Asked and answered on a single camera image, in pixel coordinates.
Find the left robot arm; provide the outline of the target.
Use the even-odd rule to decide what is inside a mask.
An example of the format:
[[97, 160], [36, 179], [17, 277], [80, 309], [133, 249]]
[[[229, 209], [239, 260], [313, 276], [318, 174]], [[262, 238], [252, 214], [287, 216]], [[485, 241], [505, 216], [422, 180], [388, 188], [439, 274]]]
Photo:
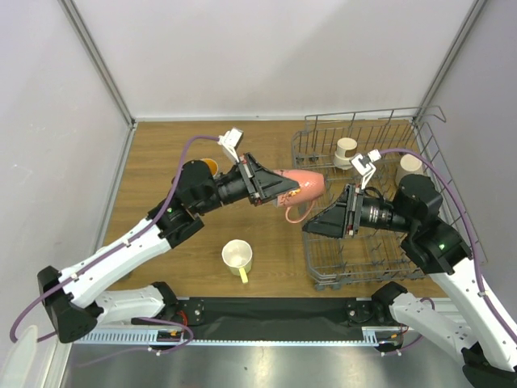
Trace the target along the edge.
[[107, 288], [187, 241], [203, 228], [206, 213], [242, 199], [262, 205], [300, 187], [286, 171], [269, 170], [249, 153], [218, 177], [201, 160], [186, 162], [174, 185], [173, 194], [112, 244], [69, 268], [48, 266], [38, 273], [42, 303], [62, 343], [81, 339], [101, 323], [172, 322], [179, 301], [165, 282], [114, 293]]

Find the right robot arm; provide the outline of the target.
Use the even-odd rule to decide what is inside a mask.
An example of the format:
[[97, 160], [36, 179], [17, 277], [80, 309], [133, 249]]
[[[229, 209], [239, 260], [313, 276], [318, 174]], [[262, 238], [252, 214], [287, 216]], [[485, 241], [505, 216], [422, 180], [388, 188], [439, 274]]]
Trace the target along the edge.
[[465, 323], [460, 325], [420, 302], [405, 287], [389, 282], [372, 295], [373, 318], [382, 325], [402, 323], [462, 364], [474, 387], [516, 385], [516, 324], [502, 323], [481, 299], [485, 288], [473, 252], [461, 234], [439, 217], [443, 197], [431, 179], [407, 175], [392, 200], [370, 197], [348, 184], [328, 208], [309, 219], [304, 232], [345, 238], [359, 228], [405, 234], [406, 257], [448, 295]]

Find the beige paper cup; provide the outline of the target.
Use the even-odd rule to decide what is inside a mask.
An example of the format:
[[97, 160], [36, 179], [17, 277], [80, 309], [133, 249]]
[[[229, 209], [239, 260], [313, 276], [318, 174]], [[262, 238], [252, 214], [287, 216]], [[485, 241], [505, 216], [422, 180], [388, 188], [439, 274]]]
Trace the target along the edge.
[[397, 166], [395, 175], [395, 184], [398, 185], [401, 179], [407, 175], [422, 175], [423, 166], [422, 161], [411, 154], [404, 154]]

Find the steel tumbler brown band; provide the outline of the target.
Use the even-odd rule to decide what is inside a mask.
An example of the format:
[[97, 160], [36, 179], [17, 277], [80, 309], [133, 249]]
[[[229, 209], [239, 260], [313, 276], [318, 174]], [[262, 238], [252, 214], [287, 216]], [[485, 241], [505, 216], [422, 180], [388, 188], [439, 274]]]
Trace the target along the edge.
[[353, 166], [351, 159], [356, 155], [357, 141], [350, 137], [342, 137], [336, 143], [334, 165], [341, 170], [350, 170]]

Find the pink floral mug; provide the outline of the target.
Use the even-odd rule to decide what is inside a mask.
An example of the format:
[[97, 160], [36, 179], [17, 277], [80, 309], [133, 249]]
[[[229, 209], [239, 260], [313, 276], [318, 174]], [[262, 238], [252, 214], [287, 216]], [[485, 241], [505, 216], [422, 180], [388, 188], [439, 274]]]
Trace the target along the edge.
[[[298, 182], [299, 188], [292, 189], [281, 195], [275, 200], [276, 207], [285, 208], [285, 219], [291, 224], [302, 222], [307, 218], [313, 209], [317, 199], [326, 190], [325, 176], [321, 173], [307, 170], [274, 170], [278, 175]], [[305, 212], [297, 219], [291, 219], [289, 212], [298, 205], [308, 205]]]

